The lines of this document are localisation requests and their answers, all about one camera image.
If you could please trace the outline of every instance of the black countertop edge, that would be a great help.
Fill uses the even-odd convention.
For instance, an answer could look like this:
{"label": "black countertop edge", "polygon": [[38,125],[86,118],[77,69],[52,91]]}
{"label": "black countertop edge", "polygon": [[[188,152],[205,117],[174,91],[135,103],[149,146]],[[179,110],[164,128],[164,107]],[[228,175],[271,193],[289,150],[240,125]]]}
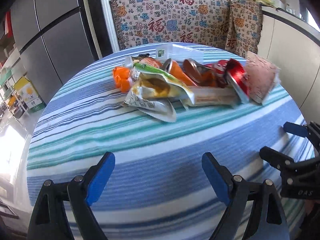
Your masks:
{"label": "black countertop edge", "polygon": [[315,37],[313,34],[311,34],[310,32],[308,32],[306,29],[304,29],[303,27],[297,25],[296,23],[293,23],[290,20],[287,20],[279,15],[267,12],[267,11],[262,11],[263,15],[269,16],[273,19],[276,19],[280,22],[283,22],[289,26],[291,26],[292,28],[296,29],[297,31],[301,32],[302,34],[306,35],[309,39],[311,39],[314,43],[316,43],[319,47],[320,47],[320,40]]}

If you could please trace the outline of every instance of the round table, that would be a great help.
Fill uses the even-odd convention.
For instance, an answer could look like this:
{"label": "round table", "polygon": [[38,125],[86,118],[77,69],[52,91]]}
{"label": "round table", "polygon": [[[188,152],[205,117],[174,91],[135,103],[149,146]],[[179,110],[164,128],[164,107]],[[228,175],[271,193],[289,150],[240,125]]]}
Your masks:
{"label": "round table", "polygon": [[[297,160],[311,158],[311,143],[284,133],[286,122],[304,124],[295,102],[278,85],[265,104],[173,106],[175,123],[161,122],[123,107],[125,94],[115,88],[112,69],[126,56],[150,53],[148,44],[111,54],[67,82],[41,115],[30,144],[27,182],[34,205],[43,182],[66,182],[98,163],[106,151],[116,156],[115,169],[92,211],[109,239],[209,239],[225,205],[219,202],[201,167],[211,152],[232,174],[249,181],[269,178],[281,188],[279,171],[263,162],[259,150],[269,146]],[[205,63],[234,58],[224,50],[185,43],[202,50]],[[282,199],[290,231],[304,214],[303,201]],[[67,216],[80,236],[70,206]],[[244,233],[250,207],[236,239]]]}

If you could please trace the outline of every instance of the white cabinet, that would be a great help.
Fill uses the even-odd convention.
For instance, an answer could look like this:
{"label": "white cabinet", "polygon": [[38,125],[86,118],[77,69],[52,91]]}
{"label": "white cabinet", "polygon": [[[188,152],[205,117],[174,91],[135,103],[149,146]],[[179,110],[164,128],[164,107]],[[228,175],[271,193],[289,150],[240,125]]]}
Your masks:
{"label": "white cabinet", "polygon": [[301,107],[320,66],[320,47],[306,35],[275,20],[267,59],[281,69],[282,86]]}
{"label": "white cabinet", "polygon": [[300,110],[307,123],[314,121],[320,123],[320,73],[318,73],[315,83]]}
{"label": "white cabinet", "polygon": [[263,58],[267,58],[269,54],[274,24],[274,18],[266,15],[263,16],[261,37],[258,44],[258,55]]}

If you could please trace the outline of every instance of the metal screw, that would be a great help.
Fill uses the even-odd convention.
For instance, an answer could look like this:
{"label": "metal screw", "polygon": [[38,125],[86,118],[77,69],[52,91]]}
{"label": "metal screw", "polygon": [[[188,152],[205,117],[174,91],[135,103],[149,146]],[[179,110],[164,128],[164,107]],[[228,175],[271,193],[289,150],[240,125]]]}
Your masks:
{"label": "metal screw", "polygon": [[45,186],[50,186],[50,185],[51,185],[51,180],[50,180],[50,179],[47,179],[47,180],[43,183],[43,185],[45,185]]}
{"label": "metal screw", "polygon": [[233,179],[237,182],[240,182],[242,180],[242,177],[240,175],[234,175]]}
{"label": "metal screw", "polygon": [[288,183],[289,185],[292,185],[293,180],[292,180],[291,178],[289,178],[289,179],[287,179],[287,183]]}
{"label": "metal screw", "polygon": [[83,180],[83,176],[82,175],[77,175],[77,176],[75,176],[75,181],[76,182],[80,182],[80,181],[82,181]]}
{"label": "metal screw", "polygon": [[266,184],[268,186],[271,186],[273,184],[272,180],[271,179],[266,179]]}

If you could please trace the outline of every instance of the cloth with chinese characters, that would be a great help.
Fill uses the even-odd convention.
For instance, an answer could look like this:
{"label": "cloth with chinese characters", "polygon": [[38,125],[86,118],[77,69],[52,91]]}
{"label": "cloth with chinese characters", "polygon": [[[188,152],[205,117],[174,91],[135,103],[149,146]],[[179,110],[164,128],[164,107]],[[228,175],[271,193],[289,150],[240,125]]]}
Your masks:
{"label": "cloth with chinese characters", "polygon": [[229,31],[225,50],[246,58],[247,51],[258,53],[262,29],[261,4],[230,0]]}
{"label": "cloth with chinese characters", "polygon": [[[255,42],[247,43],[245,48],[256,52],[260,34],[253,37],[246,28],[235,28],[230,21],[230,3],[231,0],[111,0],[120,49],[157,42],[190,42],[242,55],[244,46],[237,41],[254,38]],[[244,9],[243,13],[245,16],[248,12]]]}

